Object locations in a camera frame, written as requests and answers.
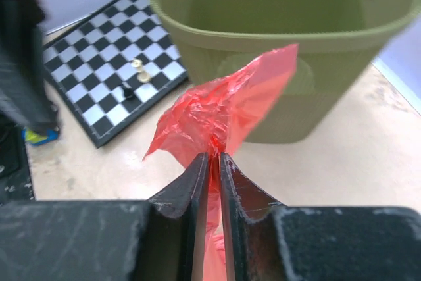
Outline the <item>red plastic trash bag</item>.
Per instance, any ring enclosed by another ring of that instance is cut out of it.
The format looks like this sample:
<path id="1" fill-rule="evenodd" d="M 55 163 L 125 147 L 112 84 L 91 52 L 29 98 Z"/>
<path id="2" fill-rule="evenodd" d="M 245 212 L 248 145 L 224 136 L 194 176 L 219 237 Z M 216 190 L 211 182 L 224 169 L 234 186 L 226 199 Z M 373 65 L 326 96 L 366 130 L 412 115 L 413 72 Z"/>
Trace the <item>red plastic trash bag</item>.
<path id="1" fill-rule="evenodd" d="M 159 118 L 146 152 L 169 152 L 187 167 L 209 155 L 207 223 L 200 280 L 226 280 L 219 158 L 233 155 L 267 116 L 295 74 L 299 46 L 291 44 L 255 57 L 235 73 L 189 88 Z"/>

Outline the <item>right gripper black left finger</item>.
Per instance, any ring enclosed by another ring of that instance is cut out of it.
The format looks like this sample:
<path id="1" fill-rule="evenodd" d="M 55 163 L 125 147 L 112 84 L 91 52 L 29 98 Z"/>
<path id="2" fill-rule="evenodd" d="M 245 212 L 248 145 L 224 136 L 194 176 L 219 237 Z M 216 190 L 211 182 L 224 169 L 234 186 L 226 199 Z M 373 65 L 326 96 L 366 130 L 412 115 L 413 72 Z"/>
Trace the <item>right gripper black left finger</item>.
<path id="1" fill-rule="evenodd" d="M 1 207 L 2 280 L 201 280 L 209 158 L 147 200 Z"/>

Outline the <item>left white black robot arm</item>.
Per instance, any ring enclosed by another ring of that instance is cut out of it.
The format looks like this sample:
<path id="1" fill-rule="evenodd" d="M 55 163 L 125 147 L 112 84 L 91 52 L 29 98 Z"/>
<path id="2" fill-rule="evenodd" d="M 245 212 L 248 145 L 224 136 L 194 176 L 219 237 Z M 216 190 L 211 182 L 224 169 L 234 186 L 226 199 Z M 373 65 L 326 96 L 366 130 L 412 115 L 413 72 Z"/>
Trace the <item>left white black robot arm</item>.
<path id="1" fill-rule="evenodd" d="M 44 76 L 45 12 L 39 0 L 1 0 L 1 203 L 33 200 L 26 145 L 60 134 Z"/>

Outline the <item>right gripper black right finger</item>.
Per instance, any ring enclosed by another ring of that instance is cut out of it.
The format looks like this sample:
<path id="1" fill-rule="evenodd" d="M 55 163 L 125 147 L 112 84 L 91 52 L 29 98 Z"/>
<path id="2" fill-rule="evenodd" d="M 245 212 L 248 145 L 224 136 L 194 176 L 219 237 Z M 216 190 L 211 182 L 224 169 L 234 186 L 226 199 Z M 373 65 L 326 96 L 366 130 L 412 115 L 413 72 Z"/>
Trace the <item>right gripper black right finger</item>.
<path id="1" fill-rule="evenodd" d="M 419 280 L 420 215 L 404 207 L 288 207 L 220 156 L 228 280 Z"/>

